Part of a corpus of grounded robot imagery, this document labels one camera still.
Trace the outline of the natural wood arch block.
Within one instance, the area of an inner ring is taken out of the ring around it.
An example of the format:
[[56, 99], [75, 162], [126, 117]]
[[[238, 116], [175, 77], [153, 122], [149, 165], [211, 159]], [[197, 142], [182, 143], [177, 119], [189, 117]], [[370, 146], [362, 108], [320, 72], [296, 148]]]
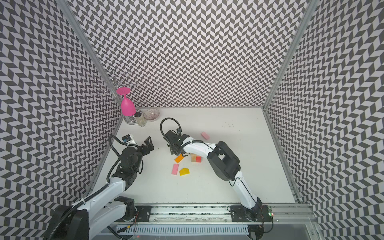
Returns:
[[197, 161], [197, 155], [191, 154], [191, 162], [195, 163]]

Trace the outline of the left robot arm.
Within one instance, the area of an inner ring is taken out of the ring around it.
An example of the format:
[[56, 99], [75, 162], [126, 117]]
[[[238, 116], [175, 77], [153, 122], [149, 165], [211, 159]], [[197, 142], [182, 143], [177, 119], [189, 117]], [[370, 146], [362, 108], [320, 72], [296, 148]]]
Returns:
[[124, 193], [142, 173], [143, 157], [154, 150], [151, 137], [138, 146], [127, 135], [119, 141], [125, 146], [107, 174], [107, 182], [99, 190], [71, 206], [56, 208], [44, 234], [45, 240], [91, 240], [119, 219], [128, 221], [137, 216], [135, 201]]

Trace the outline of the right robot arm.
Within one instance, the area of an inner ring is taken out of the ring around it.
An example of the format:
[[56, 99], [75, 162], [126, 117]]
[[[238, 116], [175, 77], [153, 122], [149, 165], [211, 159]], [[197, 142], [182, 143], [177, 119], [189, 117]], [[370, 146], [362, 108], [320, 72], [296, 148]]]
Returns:
[[262, 218], [263, 203], [249, 189], [241, 171], [240, 160], [226, 143], [220, 141], [217, 144], [209, 144], [174, 131], [162, 135], [172, 154], [195, 154], [206, 158], [215, 174], [230, 183], [247, 219], [256, 222]]

